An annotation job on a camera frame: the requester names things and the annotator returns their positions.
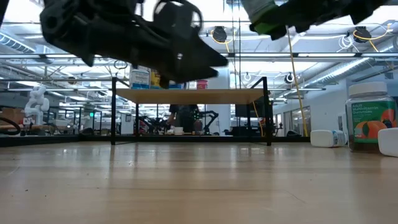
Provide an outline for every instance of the shelf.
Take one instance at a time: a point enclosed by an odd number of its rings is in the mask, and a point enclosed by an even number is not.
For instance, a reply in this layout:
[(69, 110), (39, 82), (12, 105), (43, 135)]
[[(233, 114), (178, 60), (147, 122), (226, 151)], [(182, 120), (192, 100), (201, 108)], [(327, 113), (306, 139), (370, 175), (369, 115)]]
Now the shelf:
[(117, 95), (139, 104), (249, 104), (262, 97), (261, 89), (245, 90), (128, 90)]

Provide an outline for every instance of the black metal table frame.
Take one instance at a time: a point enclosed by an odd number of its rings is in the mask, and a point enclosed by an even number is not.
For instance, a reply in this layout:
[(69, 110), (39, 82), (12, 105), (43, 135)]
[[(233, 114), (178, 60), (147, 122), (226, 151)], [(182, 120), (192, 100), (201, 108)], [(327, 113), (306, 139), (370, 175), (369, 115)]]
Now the black metal table frame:
[[(116, 89), (116, 84), (117, 82), (122, 83), (123, 85), (126, 85), (129, 87), (127, 83), (122, 81), (121, 79), (117, 77), (112, 78), (112, 109), (111, 109), (111, 144), (114, 146), (116, 145), (116, 142), (118, 140), (125, 141), (126, 136), (116, 136), (116, 96), (118, 94), (118, 91)], [(261, 136), (260, 141), (258, 138), (254, 138), (251, 136), (251, 121), (250, 121), (250, 104), (247, 105), (247, 111), (248, 111), (248, 133), (249, 135), (245, 138), (239, 138), (240, 141), (245, 140), (247, 142), (251, 142), (254, 139), (256, 139), (256, 142), (266, 142), (267, 146), (270, 146), (272, 144), (272, 124), (271, 124), (271, 114), (272, 112), (269, 109), (270, 101), (269, 101), (269, 96), (268, 96), (268, 85), (267, 85), (267, 77), (261, 77), (260, 80), (258, 80), (251, 88), (255, 88), (258, 86), (260, 83), (262, 83), (262, 93), (264, 97), (264, 111), (265, 111), (265, 136)], [(135, 130), (134, 130), (134, 138), (131, 138), (134, 142), (140, 142), (142, 141), (148, 141), (148, 139), (152, 139), (153, 141), (161, 142), (164, 140), (172, 140), (176, 142), (195, 142), (195, 141), (200, 141), (203, 142), (205, 140), (211, 140), (211, 142), (217, 142), (217, 140), (220, 141), (226, 141), (228, 142), (230, 139), (231, 142), (234, 142), (234, 137), (211, 137), (211, 138), (186, 138), (183, 136), (179, 136), (176, 138), (171, 138), (171, 137), (166, 137), (166, 136), (141, 136), (139, 133), (139, 103), (136, 103), (136, 119), (135, 119)]]

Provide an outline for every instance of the fluorescent light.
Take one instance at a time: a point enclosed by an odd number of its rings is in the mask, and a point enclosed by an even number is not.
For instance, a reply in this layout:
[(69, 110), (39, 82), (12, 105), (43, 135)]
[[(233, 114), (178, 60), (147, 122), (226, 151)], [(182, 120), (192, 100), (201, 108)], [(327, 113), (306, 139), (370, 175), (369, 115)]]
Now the fluorescent light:
[(43, 35), (30, 35), (27, 37), (24, 37), (25, 39), (40, 39), (43, 38)]
[(362, 57), (398, 57), (398, 53), (363, 53)]
[(59, 94), (59, 93), (56, 93), (56, 92), (53, 92), (53, 91), (50, 91), (49, 93), (51, 93), (51, 94), (53, 94), (55, 96), (65, 97), (65, 95), (62, 95), (62, 94)]
[(298, 54), (299, 57), (354, 57), (354, 53), (310, 53), (310, 54)]
[(274, 99), (274, 98), (269, 98), (269, 100), (287, 100), (286, 98), (276, 98), (276, 99)]
[(3, 54), (0, 55), (0, 58), (6, 58), (6, 59), (30, 59), (30, 58), (40, 58), (39, 55), (29, 55), (29, 54)]
[(19, 83), (19, 84), (22, 84), (22, 85), (26, 85), (26, 86), (33, 86), (33, 87), (35, 87), (35, 86), (41, 86), (39, 83), (37, 83), (37, 82), (29, 82), (29, 81), (19, 81), (19, 82), (17, 82), (17, 83)]
[(47, 54), (47, 58), (77, 58), (77, 56), (72, 54)]
[(87, 101), (88, 99), (82, 96), (68, 96), (71, 99), (78, 100), (78, 101)]
[(109, 89), (77, 89), (77, 91), (108, 91)]
[(290, 54), (281, 54), (281, 53), (240, 53), (235, 54), (235, 57), (289, 57)]
[(75, 91), (74, 89), (48, 89), (47, 91)]
[(7, 91), (32, 91), (33, 89), (6, 89)]

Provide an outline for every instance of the white humanoid robot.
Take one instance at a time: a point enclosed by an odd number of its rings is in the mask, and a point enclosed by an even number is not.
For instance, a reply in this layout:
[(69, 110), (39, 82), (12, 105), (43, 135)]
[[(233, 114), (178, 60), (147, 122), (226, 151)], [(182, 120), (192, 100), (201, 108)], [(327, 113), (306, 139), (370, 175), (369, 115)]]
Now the white humanoid robot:
[(43, 111), (48, 111), (50, 108), (49, 99), (44, 98), (45, 91), (46, 88), (43, 86), (33, 87), (29, 94), (29, 102), (25, 106), (25, 116), (36, 115), (36, 125), (43, 125)]

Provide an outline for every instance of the exposed ceiling pipe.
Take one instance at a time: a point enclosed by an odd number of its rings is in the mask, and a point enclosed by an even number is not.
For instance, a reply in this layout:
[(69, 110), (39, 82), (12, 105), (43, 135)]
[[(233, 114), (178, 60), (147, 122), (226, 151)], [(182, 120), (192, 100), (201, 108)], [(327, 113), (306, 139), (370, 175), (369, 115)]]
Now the exposed ceiling pipe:
[(35, 50), (22, 42), (0, 32), (0, 44), (10, 47), (22, 54), (32, 54)]
[[(13, 65), (9, 62), (5, 62), (0, 60), (0, 74), (7, 76), (9, 78), (23, 79), (23, 80), (31, 80), (31, 76), (35, 76), (37, 78), (44, 78), (44, 75), (39, 73), (35, 73), (26, 68), (19, 67), (17, 65)], [(46, 84), (49, 88), (69, 88), (67, 84), (64, 83), (48, 83)], [(87, 97), (86, 94), (78, 93), (79, 96)]]
[[(398, 36), (395, 36), (377, 45), (377, 48), (379, 49), (380, 53), (397, 51), (398, 50), (397, 38)], [(330, 83), (336, 83), (339, 80), (342, 80), (350, 75), (354, 75), (357, 72), (369, 69), (375, 66), (376, 64), (377, 60), (375, 58), (370, 58), (370, 57), (357, 59), (348, 63), (340, 63), (324, 72), (321, 72), (319, 75), (311, 78), (310, 80), (307, 80), (305, 84), (302, 83), (303, 85), (301, 85), (301, 88), (308, 88), (315, 85), (327, 85)], [(283, 95), (281, 95), (281, 97), (296, 92), (297, 92), (296, 90), (292, 90), (287, 93), (284, 93)]]

